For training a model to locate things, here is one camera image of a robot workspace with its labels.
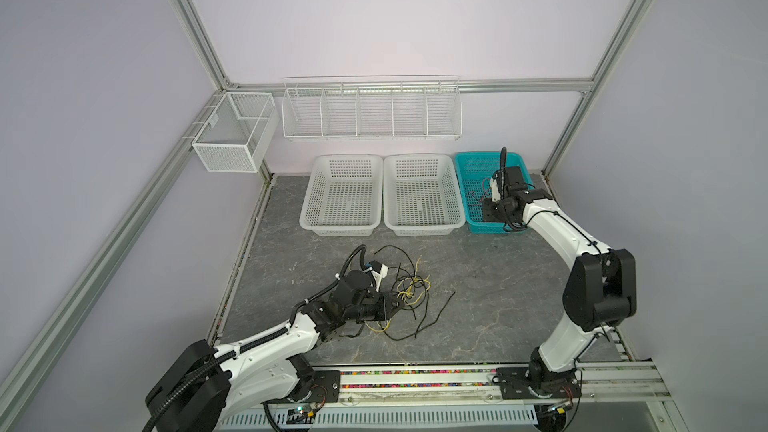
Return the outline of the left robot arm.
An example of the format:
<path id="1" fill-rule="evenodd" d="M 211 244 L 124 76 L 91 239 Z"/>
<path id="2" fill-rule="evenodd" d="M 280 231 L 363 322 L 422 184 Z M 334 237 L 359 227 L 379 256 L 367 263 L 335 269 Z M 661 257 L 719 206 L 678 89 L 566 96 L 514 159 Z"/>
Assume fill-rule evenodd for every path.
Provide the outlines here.
<path id="1" fill-rule="evenodd" d="M 387 322 L 405 306 L 381 282 L 388 268 L 356 247 L 331 284 L 300 300 L 289 318 L 249 338 L 218 346 L 189 345 L 145 398 L 146 431 L 212 431 L 220 420 L 272 402 L 308 402 L 322 408 L 338 398 L 340 375 L 318 372 L 306 353 L 339 335 L 349 323 Z"/>

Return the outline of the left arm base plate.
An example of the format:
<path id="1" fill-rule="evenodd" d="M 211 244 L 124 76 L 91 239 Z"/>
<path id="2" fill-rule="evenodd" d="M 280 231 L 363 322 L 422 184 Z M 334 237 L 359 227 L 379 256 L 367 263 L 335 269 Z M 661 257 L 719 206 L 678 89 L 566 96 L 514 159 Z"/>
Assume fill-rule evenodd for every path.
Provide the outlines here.
<path id="1" fill-rule="evenodd" d="M 299 376 L 299 381 L 286 397 L 295 403 L 336 403 L 341 391 L 339 370 L 315 370 Z"/>

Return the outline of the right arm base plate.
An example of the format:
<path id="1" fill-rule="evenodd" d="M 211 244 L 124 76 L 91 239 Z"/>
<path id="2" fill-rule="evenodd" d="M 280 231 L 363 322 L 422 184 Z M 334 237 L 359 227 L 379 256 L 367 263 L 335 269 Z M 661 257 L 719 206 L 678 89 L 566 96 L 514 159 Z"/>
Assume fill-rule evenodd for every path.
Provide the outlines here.
<path id="1" fill-rule="evenodd" d="M 512 399 L 577 399 L 582 396 L 575 370 L 553 373 L 534 371 L 526 366 L 498 367 L 492 384 L 499 387 L 502 398 Z"/>

